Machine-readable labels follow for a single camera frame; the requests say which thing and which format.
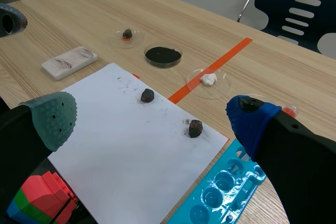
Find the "small rock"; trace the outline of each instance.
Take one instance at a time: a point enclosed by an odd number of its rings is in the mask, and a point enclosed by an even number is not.
[[[142,102],[151,102],[154,100],[154,91],[150,89],[145,89],[142,92],[141,99]]]
[[[122,33],[122,37],[124,39],[129,39],[132,38],[132,30],[131,29],[126,29],[123,33]]]
[[[189,136],[191,138],[198,137],[203,130],[202,122],[199,120],[191,120],[189,125]]]

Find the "orange tape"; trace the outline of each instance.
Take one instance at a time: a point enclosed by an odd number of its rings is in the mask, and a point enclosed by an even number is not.
[[[177,90],[168,100],[177,104],[181,101],[187,94],[189,94],[193,89],[197,87],[201,83],[200,78],[207,73],[213,73],[221,68],[225,63],[227,63],[234,55],[243,50],[248,44],[250,44],[252,39],[245,38],[240,43],[238,43],[234,48],[232,48],[229,52],[221,56],[218,60],[212,63],[209,67],[207,67],[202,73],[195,76],[188,84],[181,87]]]

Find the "paint palette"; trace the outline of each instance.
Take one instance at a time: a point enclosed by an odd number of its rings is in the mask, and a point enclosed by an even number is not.
[[[265,179],[260,166],[234,140],[168,224],[236,223]]]

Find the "white paper sheet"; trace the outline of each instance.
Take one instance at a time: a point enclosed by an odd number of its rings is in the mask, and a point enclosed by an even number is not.
[[[77,102],[74,132],[49,157],[100,224],[159,224],[202,173],[227,138],[110,64],[66,88]]]

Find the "wooden table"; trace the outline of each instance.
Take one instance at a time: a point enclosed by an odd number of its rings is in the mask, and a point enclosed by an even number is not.
[[[237,94],[260,94],[280,105],[297,104],[299,121],[316,134],[335,138],[333,59],[178,0],[24,0],[13,6],[28,17],[28,27],[21,34],[0,39],[0,95],[12,108],[62,90],[111,62],[169,97],[185,85],[188,73],[209,66],[249,37],[253,41],[222,67],[232,83],[225,96],[204,100],[190,93],[178,105],[232,141],[226,102]],[[132,49],[113,48],[109,34],[120,26],[144,31],[144,43]],[[144,49],[157,41],[179,44],[181,63],[170,69],[146,63]],[[46,60],[78,46],[95,52],[99,60],[58,82],[41,69]],[[182,202],[183,198],[164,222]],[[238,223],[288,223],[270,181],[259,186]]]

